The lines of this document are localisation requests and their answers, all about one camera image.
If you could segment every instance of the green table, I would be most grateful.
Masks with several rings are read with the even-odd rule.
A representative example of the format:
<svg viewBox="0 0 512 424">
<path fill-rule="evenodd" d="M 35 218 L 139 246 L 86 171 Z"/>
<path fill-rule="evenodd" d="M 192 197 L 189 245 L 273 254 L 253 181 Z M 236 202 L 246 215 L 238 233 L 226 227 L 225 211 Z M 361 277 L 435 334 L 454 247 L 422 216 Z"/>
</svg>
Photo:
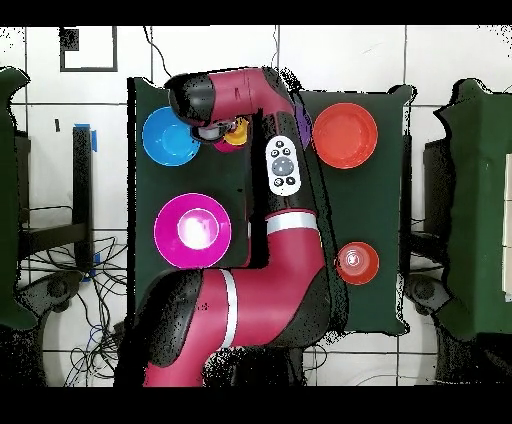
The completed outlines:
<svg viewBox="0 0 512 424">
<path fill-rule="evenodd" d="M 234 237 L 226 256 L 216 266 L 237 267 L 246 262 L 249 211 L 245 211 L 245 197 L 250 189 L 246 187 L 250 158 L 248 149 L 222 154 L 212 146 L 201 146 L 198 155 L 186 165 L 171 168 L 156 164 L 144 151 L 142 128 L 152 112 L 168 106 L 167 92 L 142 78 L 134 78 L 132 82 L 135 110 L 129 113 L 136 120 L 135 301 L 139 305 L 152 281 L 160 273 L 173 269 L 154 245 L 153 225 L 162 206 L 179 194 L 196 191 L 211 195 L 224 205 L 232 220 Z M 317 206 L 325 210 L 328 202 L 333 213 L 331 216 L 321 213 L 319 217 L 327 254 L 334 258 L 341 246 L 361 240 L 374 246 L 380 257 L 379 273 L 370 284 L 348 287 L 348 308 L 347 288 L 337 277 L 334 266 L 329 267 L 334 303 L 331 327 L 342 331 L 349 310 L 345 328 L 348 331 L 402 334 L 404 325 L 396 318 L 404 148 L 402 118 L 403 106 L 412 97 L 412 87 L 398 87 L 389 94 L 303 92 L 301 95 L 313 120 L 331 104 L 351 102 L 372 114 L 379 131 L 372 157 L 352 170 L 340 171 L 320 164 L 311 146 L 306 150 Z M 321 194 L 322 181 L 327 198 Z"/>
<path fill-rule="evenodd" d="M 19 330 L 33 328 L 37 324 L 35 316 L 19 305 L 14 297 L 14 287 L 19 276 L 20 220 L 15 126 L 10 113 L 10 100 L 27 83 L 28 77 L 20 70 L 0 68 L 0 324 Z"/>
<path fill-rule="evenodd" d="M 363 286 L 346 285 L 348 321 L 345 331 L 403 334 L 405 327 L 396 317 L 396 282 L 399 263 L 400 186 L 404 141 L 403 108 L 413 88 L 400 86 L 386 93 L 303 92 L 306 108 L 314 122 L 335 103 L 355 103 L 365 108 L 377 124 L 377 146 L 362 165 L 339 170 L 318 160 L 312 146 L 306 159 L 315 193 L 315 201 L 327 213 L 319 219 L 323 244 L 328 257 L 334 258 L 345 244 L 363 241 L 377 251 L 379 272 Z M 325 185 L 327 197 L 323 195 Z M 334 266 L 329 267 L 331 293 L 342 299 L 344 282 Z M 343 312 L 336 303 L 333 321 Z"/>
<path fill-rule="evenodd" d="M 139 305 L 156 276 L 176 270 L 156 249 L 153 226 L 160 209 L 180 194 L 206 194 L 224 206 L 231 219 L 232 239 L 226 255 L 215 266 L 235 268 L 245 264 L 249 256 L 246 215 L 250 211 L 245 210 L 249 149 L 224 154 L 213 146 L 201 145 L 196 157 L 185 165 L 159 165 L 144 150 L 142 129 L 151 113 L 169 106 L 167 91 L 143 78 L 132 81 L 136 99 L 135 302 Z"/>
<path fill-rule="evenodd" d="M 512 334 L 512 303 L 502 292 L 505 157 L 512 153 L 512 96 L 480 82 L 457 84 L 444 120 L 456 183 L 448 239 L 447 285 L 453 295 L 437 314 L 459 340 Z"/>
</svg>

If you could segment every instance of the white stripe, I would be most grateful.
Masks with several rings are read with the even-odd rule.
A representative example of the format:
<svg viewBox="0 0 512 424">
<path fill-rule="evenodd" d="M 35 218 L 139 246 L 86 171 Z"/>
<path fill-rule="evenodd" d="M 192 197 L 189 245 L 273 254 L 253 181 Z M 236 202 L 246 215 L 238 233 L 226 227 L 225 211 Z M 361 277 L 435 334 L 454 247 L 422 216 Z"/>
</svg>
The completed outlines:
<svg viewBox="0 0 512 424">
<path fill-rule="evenodd" d="M 221 269 L 224 280 L 226 281 L 226 291 L 228 293 L 228 322 L 226 324 L 226 335 L 222 342 L 222 348 L 230 347 L 235 338 L 236 323 L 238 321 L 238 299 L 236 296 L 235 279 L 229 271 Z"/>
<path fill-rule="evenodd" d="M 267 219 L 267 235 L 290 228 L 312 228 L 318 230 L 316 217 L 309 212 L 286 212 Z"/>
</svg>

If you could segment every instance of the blue bowl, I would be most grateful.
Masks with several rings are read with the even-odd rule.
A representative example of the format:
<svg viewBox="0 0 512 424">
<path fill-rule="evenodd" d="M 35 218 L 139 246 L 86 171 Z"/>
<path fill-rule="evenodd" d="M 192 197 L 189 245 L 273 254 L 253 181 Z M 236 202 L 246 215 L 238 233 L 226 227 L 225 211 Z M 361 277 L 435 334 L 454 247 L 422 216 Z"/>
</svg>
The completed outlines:
<svg viewBox="0 0 512 424">
<path fill-rule="evenodd" d="M 142 144 L 151 159 L 165 166 L 183 165 L 199 150 L 199 142 L 190 136 L 190 127 L 169 106 L 149 115 L 142 128 Z"/>
</svg>

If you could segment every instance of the pink bowl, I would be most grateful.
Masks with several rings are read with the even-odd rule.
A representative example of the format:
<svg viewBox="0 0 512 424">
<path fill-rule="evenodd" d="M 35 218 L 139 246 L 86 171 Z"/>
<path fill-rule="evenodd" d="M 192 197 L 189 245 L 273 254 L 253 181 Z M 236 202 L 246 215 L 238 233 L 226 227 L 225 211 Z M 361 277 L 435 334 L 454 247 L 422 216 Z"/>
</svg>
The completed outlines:
<svg viewBox="0 0 512 424">
<path fill-rule="evenodd" d="M 155 220 L 154 237 L 158 251 L 171 265 L 208 268 L 228 250 L 231 222 L 215 199 L 187 193 L 162 208 Z"/>
<path fill-rule="evenodd" d="M 219 152 L 222 153 L 231 153 L 236 152 L 237 150 L 243 149 L 245 147 L 244 144 L 241 146 L 234 146 L 232 144 L 229 144 L 226 140 L 222 139 L 221 141 L 218 141 L 213 145 Z"/>
</svg>

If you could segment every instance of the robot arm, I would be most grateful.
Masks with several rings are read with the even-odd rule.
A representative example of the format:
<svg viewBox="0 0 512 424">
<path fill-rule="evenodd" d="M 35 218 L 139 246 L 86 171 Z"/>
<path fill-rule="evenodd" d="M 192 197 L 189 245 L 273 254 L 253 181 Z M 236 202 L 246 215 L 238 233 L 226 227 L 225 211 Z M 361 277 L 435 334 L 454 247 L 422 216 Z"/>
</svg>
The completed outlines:
<svg viewBox="0 0 512 424">
<path fill-rule="evenodd" d="M 330 295 L 294 109 L 277 72 L 179 75 L 166 88 L 177 116 L 195 126 L 201 141 L 218 139 L 239 116 L 261 127 L 251 157 L 253 165 L 263 164 L 258 171 L 253 166 L 253 181 L 266 185 L 255 203 L 263 203 L 268 264 L 168 274 L 139 317 L 149 346 L 145 386 L 200 386 L 203 366 L 219 348 L 305 347 L 319 340 L 329 324 Z"/>
</svg>

